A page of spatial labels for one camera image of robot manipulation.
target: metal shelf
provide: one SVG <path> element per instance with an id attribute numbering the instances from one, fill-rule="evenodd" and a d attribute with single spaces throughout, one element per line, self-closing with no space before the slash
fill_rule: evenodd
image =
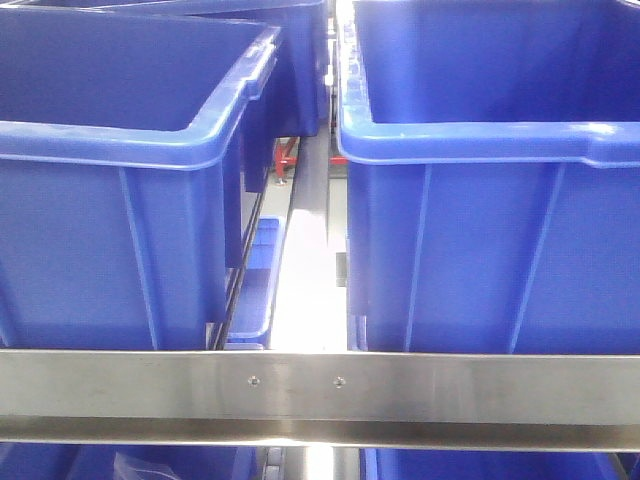
<path id="1" fill-rule="evenodd" d="M 2 350 L 0 440 L 640 450 L 640 357 L 362 353 L 332 344 L 335 326 L 320 312 L 326 299 L 309 287 L 323 257 L 299 243 L 321 244 L 323 235 L 326 243 L 328 140 L 326 129 L 305 139 L 299 156 L 283 258 L 290 277 L 275 325 L 293 328 L 291 348 Z M 319 353 L 296 353 L 296 339 L 309 337 L 323 339 Z"/>

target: bin rim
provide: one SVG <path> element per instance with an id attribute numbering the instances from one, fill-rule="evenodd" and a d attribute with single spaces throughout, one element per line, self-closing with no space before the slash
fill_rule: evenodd
<path id="1" fill-rule="evenodd" d="M 144 3 L 104 5 L 90 7 L 100 11 L 151 13 L 150 8 L 161 8 L 162 15 L 206 15 L 229 11 L 272 10 L 277 8 L 310 7 L 325 0 L 157 0 Z"/>
<path id="2" fill-rule="evenodd" d="M 640 122 L 374 122 L 354 22 L 353 4 L 363 1 L 415 0 L 345 0 L 337 13 L 337 140 L 350 161 L 369 165 L 570 162 L 595 168 L 640 167 Z"/>
<path id="3" fill-rule="evenodd" d="M 277 61 L 281 28 L 247 20 L 147 16 L 90 9 L 6 4 L 20 15 L 93 15 L 144 22 L 209 22 L 262 30 L 211 91 L 187 127 L 137 130 L 103 126 L 0 120 L 0 159 L 114 167 L 198 170 L 219 163 L 251 100 L 262 95 Z"/>

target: blue plastic bin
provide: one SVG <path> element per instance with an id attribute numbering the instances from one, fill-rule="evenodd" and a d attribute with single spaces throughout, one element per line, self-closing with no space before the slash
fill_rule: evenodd
<path id="1" fill-rule="evenodd" d="M 640 8 L 354 5 L 339 141 L 361 348 L 640 353 Z"/>
<path id="2" fill-rule="evenodd" d="M 362 451 L 362 480 L 620 480 L 602 453 Z"/>
<path id="3" fill-rule="evenodd" d="M 0 443 L 0 478 L 64 479 L 77 451 L 78 447 L 75 445 Z"/>
<path id="4" fill-rule="evenodd" d="M 20 480 L 250 480 L 251 447 L 0 444 L 0 478 Z"/>
<path id="5" fill-rule="evenodd" d="M 116 455 L 121 456 L 117 462 Z M 146 469 L 147 475 L 149 471 L 162 473 L 143 478 L 172 480 L 173 477 L 168 476 L 168 472 L 171 472 L 180 480 L 249 480 L 256 473 L 255 448 L 88 445 L 80 447 L 69 473 L 62 478 L 134 480 L 138 478 L 133 475 L 136 467 Z"/>
<path id="6" fill-rule="evenodd" d="M 319 119 L 327 118 L 325 0 L 22 0 L 16 3 L 238 18 L 280 26 L 283 44 L 268 99 L 273 134 L 278 137 L 313 136 L 318 132 Z M 273 151 L 267 153 L 271 162 Z"/>
<path id="7" fill-rule="evenodd" d="M 258 222 L 238 304 L 229 326 L 227 340 L 230 344 L 269 346 L 284 226 L 279 217 L 263 217 Z"/>
<path id="8" fill-rule="evenodd" d="M 205 346 L 241 254 L 243 113 L 277 39 L 241 21 L 0 8 L 6 346 Z"/>

